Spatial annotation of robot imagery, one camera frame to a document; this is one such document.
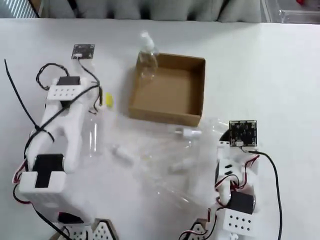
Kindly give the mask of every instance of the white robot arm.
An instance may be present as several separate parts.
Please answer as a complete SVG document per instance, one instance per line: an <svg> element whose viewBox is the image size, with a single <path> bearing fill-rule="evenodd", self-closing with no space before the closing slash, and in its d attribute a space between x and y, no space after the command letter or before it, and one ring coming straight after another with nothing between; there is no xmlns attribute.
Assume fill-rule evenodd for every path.
<svg viewBox="0 0 320 240"><path fill-rule="evenodd" d="M41 125L94 83L78 76L55 79L49 89ZM98 88L88 91L68 109L38 133L27 149L29 171L23 172L19 184L25 196L45 218L53 223L68 226L89 226L95 214L88 201L74 198L68 189L67 175L77 169L82 147L81 131L89 109L99 94ZM53 139L67 139L65 154L46 154Z"/></svg>

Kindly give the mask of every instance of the plastic bottle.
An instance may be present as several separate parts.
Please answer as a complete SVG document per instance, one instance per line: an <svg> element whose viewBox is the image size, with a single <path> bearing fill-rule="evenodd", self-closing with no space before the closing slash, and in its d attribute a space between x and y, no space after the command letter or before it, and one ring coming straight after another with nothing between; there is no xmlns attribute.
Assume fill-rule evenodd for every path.
<svg viewBox="0 0 320 240"><path fill-rule="evenodd" d="M144 79L152 79L158 68L157 56L159 52L148 32L144 31L141 34L141 38L144 44L139 53L139 60L142 65L141 77Z"/></svg>

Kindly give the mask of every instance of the open cardboard box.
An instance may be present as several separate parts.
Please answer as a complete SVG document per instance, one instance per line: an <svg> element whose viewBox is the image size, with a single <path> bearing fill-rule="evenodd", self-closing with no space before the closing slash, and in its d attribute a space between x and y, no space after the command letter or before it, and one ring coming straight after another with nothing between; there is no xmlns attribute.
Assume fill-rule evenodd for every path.
<svg viewBox="0 0 320 240"><path fill-rule="evenodd" d="M138 57L129 116L153 122L198 126L204 104L204 58L160 53L153 79L141 78Z"/></svg>

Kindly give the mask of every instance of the white table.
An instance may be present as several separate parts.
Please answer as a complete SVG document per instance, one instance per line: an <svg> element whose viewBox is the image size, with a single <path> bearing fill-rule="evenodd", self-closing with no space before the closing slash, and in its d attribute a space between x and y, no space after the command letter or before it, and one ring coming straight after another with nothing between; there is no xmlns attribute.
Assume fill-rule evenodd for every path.
<svg viewBox="0 0 320 240"><path fill-rule="evenodd" d="M39 122L46 93L36 84L35 76L42 65L56 62L76 73L79 69L70 59L73 45L93 43L95 73L119 103L121 95L128 94L124 85L136 62L142 30L150 32L161 52L206 59L204 117L258 121L260 149L271 155L279 173L282 239L317 239L320 26L1 19L0 56L7 59L25 105ZM60 73L54 68L47 71L42 76L46 83ZM12 174L22 161L32 124L17 101L3 63L0 76L1 239L48 239L53 231L30 206L12 199ZM177 229L173 223L183 214L173 214L165 204L154 206L142 200L130 172L107 162L87 170L82 184L97 186L90 192L96 194L97 217L111 219L123 240L177 239L183 228ZM259 239L275 240L279 226L275 176L262 158L260 179L266 204ZM111 195L108 191L113 183L119 188Z"/></svg>

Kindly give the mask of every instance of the circuit board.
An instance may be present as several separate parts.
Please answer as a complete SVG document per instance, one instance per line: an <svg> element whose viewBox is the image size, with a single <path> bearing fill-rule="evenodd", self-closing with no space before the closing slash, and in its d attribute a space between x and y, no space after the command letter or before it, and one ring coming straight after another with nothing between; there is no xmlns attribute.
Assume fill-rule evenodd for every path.
<svg viewBox="0 0 320 240"><path fill-rule="evenodd" d="M257 146L257 121L229 121L231 147Z"/></svg>
<svg viewBox="0 0 320 240"><path fill-rule="evenodd" d="M94 44L75 44L71 59L93 59L95 52Z"/></svg>

